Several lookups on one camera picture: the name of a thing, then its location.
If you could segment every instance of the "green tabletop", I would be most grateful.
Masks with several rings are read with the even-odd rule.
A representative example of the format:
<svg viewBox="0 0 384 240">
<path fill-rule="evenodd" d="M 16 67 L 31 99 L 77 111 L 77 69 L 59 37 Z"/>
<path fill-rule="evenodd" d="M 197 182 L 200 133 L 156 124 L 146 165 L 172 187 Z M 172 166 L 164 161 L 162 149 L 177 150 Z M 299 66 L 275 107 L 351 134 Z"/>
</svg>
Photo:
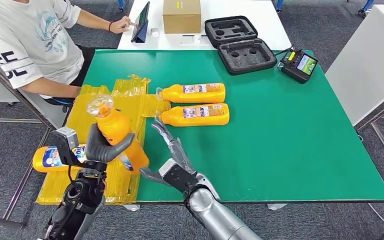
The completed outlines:
<svg viewBox="0 0 384 240">
<path fill-rule="evenodd" d="M 319 66 L 300 84 L 277 68 L 231 76 L 215 50 L 101 50 L 84 84 L 111 91 L 130 74 L 150 78 L 149 93 L 225 84 L 227 125 L 168 127 L 223 202 L 384 201 L 384 182 Z M 152 121 L 144 150 L 157 171 L 170 154 Z M 140 180 L 138 202 L 182 200 L 173 187 Z"/>
</svg>

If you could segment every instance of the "wristband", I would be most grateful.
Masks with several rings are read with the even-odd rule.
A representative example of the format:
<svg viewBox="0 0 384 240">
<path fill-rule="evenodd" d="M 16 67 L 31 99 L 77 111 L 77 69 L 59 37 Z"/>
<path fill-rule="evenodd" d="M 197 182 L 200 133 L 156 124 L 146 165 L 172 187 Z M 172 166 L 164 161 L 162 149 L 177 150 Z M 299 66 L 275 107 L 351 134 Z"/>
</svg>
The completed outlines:
<svg viewBox="0 0 384 240">
<path fill-rule="evenodd" d="M 110 33 L 112 33 L 112 31 L 111 31 L 111 24 L 113 24 L 113 23 L 114 23 L 113 21 L 110 21 L 109 25 L 108 25 L 108 32 L 110 32 Z"/>
</svg>

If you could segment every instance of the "gray carpet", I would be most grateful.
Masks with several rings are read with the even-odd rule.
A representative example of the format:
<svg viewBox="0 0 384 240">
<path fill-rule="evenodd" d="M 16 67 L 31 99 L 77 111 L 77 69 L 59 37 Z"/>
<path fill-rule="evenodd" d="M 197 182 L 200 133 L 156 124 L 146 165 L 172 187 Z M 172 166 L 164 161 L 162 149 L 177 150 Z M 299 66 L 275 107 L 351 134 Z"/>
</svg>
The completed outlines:
<svg viewBox="0 0 384 240">
<path fill-rule="evenodd" d="M 123 16 L 115 0 L 72 2 L 109 20 Z M 279 16 L 291 42 L 313 50 L 326 71 L 361 23 L 356 13 L 363 4 L 363 0 L 285 0 Z M 132 1 L 125 2 L 127 14 L 131 5 Z M 81 26 L 69 32 L 77 44 L 88 47 L 116 48 L 120 40 L 119 35 Z M 0 117 L 34 118 L 34 115 L 21 104 L 0 103 Z M 378 126 L 384 134 L 384 120 L 379 121 Z M 41 125 L 0 123 L 0 217 L 44 131 Z M 384 180 L 384 148 L 370 127 L 362 131 L 362 136 Z M 46 222 L 55 209 L 55 206 L 34 203 L 43 179 L 43 174 L 33 172 L 11 216 L 12 220 L 25 221 L 27 227 L 23 230 L 0 228 L 0 240 L 43 237 Z M 373 206 L 384 216 L 384 203 Z M 263 204 L 229 204 L 228 207 L 263 239 L 376 240 L 384 234 L 384 224 L 364 203 L 289 204 L 277 211 Z M 210 236 L 184 207 L 143 205 L 136 212 L 121 206 L 106 206 L 84 239 L 206 240 Z"/>
</svg>

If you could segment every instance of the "man's hand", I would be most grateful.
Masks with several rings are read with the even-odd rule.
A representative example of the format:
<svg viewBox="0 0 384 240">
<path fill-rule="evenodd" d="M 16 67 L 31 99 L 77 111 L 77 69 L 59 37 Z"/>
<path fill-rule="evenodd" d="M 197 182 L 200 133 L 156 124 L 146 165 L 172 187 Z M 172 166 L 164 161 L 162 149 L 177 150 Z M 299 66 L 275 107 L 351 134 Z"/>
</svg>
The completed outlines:
<svg viewBox="0 0 384 240">
<path fill-rule="evenodd" d="M 122 19 L 111 24 L 109 31 L 115 34 L 121 34 L 129 30 L 129 26 L 135 26 L 136 23 L 131 22 L 130 18 L 124 16 Z"/>
</svg>

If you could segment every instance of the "cardboard box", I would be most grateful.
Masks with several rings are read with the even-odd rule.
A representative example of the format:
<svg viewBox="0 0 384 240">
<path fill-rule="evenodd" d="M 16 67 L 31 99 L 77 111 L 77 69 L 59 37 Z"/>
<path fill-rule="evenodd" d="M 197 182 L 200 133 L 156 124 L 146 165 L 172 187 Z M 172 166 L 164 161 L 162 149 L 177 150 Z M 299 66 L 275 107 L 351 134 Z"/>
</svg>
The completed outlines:
<svg viewBox="0 0 384 240">
<path fill-rule="evenodd" d="M 200 0 L 164 0 L 162 20 L 166 34 L 201 32 Z"/>
</svg>

